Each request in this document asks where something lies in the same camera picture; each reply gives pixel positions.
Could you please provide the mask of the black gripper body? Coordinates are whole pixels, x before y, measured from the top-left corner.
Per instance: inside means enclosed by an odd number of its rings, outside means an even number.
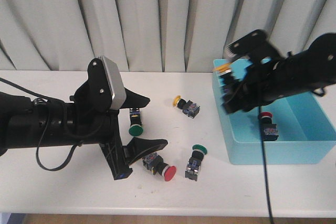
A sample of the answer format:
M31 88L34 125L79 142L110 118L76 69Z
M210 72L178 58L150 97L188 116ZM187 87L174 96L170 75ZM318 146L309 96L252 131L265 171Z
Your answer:
M128 178L132 169L125 160L118 115L126 99L125 90L113 91L108 84L84 82L71 101L75 104L75 134L84 144L98 143L115 180Z
M286 92L285 60L269 60L261 64L249 64L242 79L233 75L238 83L232 95L222 95L222 107L227 114L237 111L248 112L258 106L269 105L284 98Z

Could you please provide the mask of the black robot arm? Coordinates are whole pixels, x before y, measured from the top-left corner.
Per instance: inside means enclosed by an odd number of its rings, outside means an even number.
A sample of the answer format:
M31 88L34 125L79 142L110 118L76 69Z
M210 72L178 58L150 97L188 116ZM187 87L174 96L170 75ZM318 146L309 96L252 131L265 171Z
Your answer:
M257 29L227 46L229 62L247 56L243 80L233 76L226 66L222 75L223 108L231 114L248 112L292 95L324 89L335 84L335 34L326 33L309 48L283 57L267 41L265 31Z
M70 102L36 95L36 99L1 93L1 154L9 149L35 148L37 164L44 170L39 158L41 147L70 146L65 161L50 171L65 168L78 146L98 144L115 180L125 179L132 173L130 165L144 156L164 149L164 139L146 140L133 137L123 145L118 115L121 108L132 102L144 107L149 98L127 89L122 92L121 104L115 109L112 95L104 88L91 88L84 83L71 96Z

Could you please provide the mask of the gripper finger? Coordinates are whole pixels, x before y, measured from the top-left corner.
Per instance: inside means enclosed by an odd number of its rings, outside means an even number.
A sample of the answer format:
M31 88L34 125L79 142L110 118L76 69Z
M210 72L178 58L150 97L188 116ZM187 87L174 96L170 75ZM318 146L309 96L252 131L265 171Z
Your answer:
M132 140L123 147L126 164L131 165L151 153L164 149L167 145L168 141L165 139L147 140L133 137Z
M118 89L118 95L122 102L121 109L144 108L150 102L150 98L130 91L127 88Z

